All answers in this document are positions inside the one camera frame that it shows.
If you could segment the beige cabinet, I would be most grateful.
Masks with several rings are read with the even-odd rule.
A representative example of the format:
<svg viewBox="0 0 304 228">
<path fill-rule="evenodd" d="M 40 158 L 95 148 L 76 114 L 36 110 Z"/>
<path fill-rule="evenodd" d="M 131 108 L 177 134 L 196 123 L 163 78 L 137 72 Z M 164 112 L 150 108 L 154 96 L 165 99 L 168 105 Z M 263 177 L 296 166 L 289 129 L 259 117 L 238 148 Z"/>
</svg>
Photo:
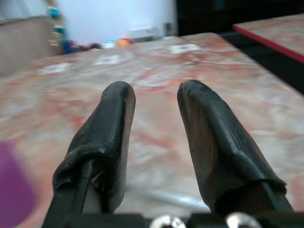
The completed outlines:
<svg viewBox="0 0 304 228">
<path fill-rule="evenodd" d="M 0 25 L 0 76 L 30 62 L 55 55 L 50 44 L 52 28 L 47 17 L 11 20 Z"/>
</svg>

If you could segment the white box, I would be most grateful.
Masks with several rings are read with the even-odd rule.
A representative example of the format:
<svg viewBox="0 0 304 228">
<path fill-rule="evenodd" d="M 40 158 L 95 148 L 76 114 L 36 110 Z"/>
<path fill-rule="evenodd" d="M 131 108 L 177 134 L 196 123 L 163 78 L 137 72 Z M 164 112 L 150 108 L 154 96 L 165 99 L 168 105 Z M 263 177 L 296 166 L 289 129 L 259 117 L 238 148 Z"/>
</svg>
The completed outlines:
<svg viewBox="0 0 304 228">
<path fill-rule="evenodd" d="M 132 28 L 128 31 L 128 37 L 131 39 L 138 38 L 156 38 L 159 36 L 157 27 L 154 26 L 145 26 Z"/>
</svg>

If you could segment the colourful toy shelf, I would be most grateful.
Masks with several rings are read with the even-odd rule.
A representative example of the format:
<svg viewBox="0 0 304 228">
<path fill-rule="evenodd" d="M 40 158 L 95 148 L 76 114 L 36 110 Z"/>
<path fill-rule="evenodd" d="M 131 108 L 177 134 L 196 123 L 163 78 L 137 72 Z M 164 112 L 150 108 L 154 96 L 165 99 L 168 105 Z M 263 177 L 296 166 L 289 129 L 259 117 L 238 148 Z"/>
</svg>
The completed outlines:
<svg viewBox="0 0 304 228">
<path fill-rule="evenodd" d="M 56 0 L 45 0 L 47 5 L 48 21 L 51 25 L 50 45 L 58 54 L 69 54 L 70 47 L 64 26 L 63 16 L 57 7 Z"/>
</svg>

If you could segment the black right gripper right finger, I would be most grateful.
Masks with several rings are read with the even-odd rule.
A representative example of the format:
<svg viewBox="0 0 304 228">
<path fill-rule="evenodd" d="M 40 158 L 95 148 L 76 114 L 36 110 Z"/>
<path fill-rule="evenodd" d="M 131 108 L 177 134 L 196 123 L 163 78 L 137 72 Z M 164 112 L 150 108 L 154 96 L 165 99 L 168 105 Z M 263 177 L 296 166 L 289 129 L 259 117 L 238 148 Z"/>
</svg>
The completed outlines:
<svg viewBox="0 0 304 228">
<path fill-rule="evenodd" d="M 199 191 L 212 212 L 293 210 L 285 182 L 216 92 L 190 80 L 177 100 Z"/>
</svg>

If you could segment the purple mat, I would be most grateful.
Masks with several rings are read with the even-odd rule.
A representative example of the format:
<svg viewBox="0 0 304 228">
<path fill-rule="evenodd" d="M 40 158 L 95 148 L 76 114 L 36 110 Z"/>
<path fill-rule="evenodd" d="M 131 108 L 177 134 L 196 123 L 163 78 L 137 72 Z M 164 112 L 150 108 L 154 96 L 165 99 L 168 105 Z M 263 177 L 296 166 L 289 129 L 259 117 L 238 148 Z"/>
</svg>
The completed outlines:
<svg viewBox="0 0 304 228">
<path fill-rule="evenodd" d="M 0 228 L 14 228 L 31 213 L 36 197 L 11 143 L 0 141 Z"/>
</svg>

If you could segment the marble table with red edge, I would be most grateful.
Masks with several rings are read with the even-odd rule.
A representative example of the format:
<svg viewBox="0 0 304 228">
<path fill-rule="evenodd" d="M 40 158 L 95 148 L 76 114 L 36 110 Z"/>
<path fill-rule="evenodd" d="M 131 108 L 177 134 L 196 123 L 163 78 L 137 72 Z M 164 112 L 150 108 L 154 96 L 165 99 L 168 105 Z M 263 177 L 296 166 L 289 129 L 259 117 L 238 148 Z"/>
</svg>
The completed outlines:
<svg viewBox="0 0 304 228">
<path fill-rule="evenodd" d="M 304 64 L 304 13 L 238 23 L 233 29 Z"/>
</svg>

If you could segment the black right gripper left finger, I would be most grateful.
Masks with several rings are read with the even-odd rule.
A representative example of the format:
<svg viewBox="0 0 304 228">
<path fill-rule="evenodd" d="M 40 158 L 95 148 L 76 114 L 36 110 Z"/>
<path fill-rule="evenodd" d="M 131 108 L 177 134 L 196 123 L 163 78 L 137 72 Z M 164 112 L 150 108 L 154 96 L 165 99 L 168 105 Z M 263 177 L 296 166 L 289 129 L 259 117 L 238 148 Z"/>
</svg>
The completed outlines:
<svg viewBox="0 0 304 228">
<path fill-rule="evenodd" d="M 134 90 L 127 82 L 114 82 L 103 91 L 53 175 L 54 196 L 47 220 L 81 212 L 89 186 L 102 212 L 112 213 L 120 206 L 135 103 Z"/>
</svg>

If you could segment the white square paper tag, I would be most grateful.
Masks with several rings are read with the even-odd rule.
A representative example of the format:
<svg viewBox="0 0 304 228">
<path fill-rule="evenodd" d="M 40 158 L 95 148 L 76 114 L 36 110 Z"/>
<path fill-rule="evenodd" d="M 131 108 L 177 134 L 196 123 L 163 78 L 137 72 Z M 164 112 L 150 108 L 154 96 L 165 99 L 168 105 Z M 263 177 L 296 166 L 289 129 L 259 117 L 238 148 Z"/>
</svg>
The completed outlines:
<svg viewBox="0 0 304 228">
<path fill-rule="evenodd" d="M 49 65 L 44 67 L 43 69 L 40 69 L 38 71 L 39 74 L 54 74 L 54 73 L 60 73 L 69 68 L 69 63 L 61 63 L 61 64 L 55 64 L 55 65 Z"/>
<path fill-rule="evenodd" d="M 183 44 L 170 46 L 170 52 L 172 54 L 181 54 L 189 51 L 200 50 L 200 47 L 195 44 Z"/>
</svg>

